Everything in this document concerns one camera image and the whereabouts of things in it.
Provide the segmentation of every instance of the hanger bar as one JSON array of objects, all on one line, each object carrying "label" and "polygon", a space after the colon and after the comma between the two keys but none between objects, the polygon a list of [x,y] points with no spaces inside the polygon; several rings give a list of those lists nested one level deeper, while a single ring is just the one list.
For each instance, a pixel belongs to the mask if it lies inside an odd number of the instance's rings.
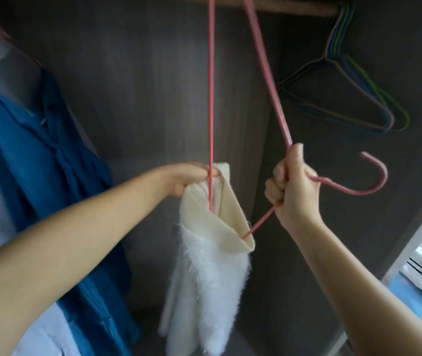
[{"label": "hanger bar", "polygon": [[[208,3],[208,0],[184,0],[195,3]],[[337,4],[297,1],[297,0],[254,0],[257,11],[301,16],[334,17],[339,13]],[[216,5],[227,7],[243,7],[242,0],[216,0]]]}]

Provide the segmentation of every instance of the white fuzzy garment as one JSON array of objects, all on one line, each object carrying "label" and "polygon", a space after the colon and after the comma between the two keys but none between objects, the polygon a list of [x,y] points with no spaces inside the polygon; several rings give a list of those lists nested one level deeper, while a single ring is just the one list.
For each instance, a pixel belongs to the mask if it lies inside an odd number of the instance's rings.
[{"label": "white fuzzy garment", "polygon": [[252,235],[229,184],[228,164],[215,164],[222,177],[186,188],[179,207],[182,246],[161,314],[158,333],[166,337],[167,356],[189,356],[201,345],[221,355],[229,339],[249,272]]}]

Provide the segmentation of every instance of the person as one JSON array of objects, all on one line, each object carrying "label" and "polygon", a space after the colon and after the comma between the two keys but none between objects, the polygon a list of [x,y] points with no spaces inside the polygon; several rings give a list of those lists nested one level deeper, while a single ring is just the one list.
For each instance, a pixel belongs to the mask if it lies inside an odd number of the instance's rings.
[{"label": "person", "polygon": [[[320,184],[306,173],[315,172],[297,144],[275,167],[265,195],[280,204],[280,223],[303,253],[356,353],[422,355],[422,321],[326,227],[319,211]],[[0,355],[10,355],[29,325],[164,198],[181,197],[187,185],[207,175],[206,167],[193,163],[155,168],[55,213],[1,247]]]}]

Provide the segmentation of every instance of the closet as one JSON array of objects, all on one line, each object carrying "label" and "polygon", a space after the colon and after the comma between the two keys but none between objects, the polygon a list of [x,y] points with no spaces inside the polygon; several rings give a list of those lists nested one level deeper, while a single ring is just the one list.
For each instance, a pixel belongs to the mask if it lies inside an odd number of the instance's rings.
[{"label": "closet", "polygon": [[[317,0],[331,3],[351,0]],[[321,55],[334,17],[259,13],[275,78]],[[0,0],[2,27],[59,83],[115,184],[152,167],[208,159],[206,6],[182,0]],[[409,111],[400,133],[371,133],[309,116],[283,101],[295,142],[320,174],[352,188],[377,177],[357,153],[389,169],[386,187],[353,197],[322,187],[328,225],[379,277],[422,219],[422,0],[356,0],[343,51]],[[242,9],[218,7],[214,155],[249,221],[270,205],[264,182],[285,155]],[[376,109],[331,67],[298,92],[361,118]],[[126,302],[144,332],[134,354],[161,355],[155,335],[178,239],[178,201],[166,200],[124,239]],[[325,355],[340,336],[330,305],[291,238],[270,217],[254,234],[252,271],[229,355]]]}]

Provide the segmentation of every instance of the person's left arm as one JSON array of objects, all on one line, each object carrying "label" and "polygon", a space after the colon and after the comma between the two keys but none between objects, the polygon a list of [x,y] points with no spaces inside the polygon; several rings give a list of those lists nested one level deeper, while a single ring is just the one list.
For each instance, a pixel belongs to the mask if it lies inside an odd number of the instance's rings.
[{"label": "person's left arm", "polygon": [[0,355],[81,281],[164,198],[180,197],[207,170],[192,163],[155,168],[38,222],[0,248]]}]

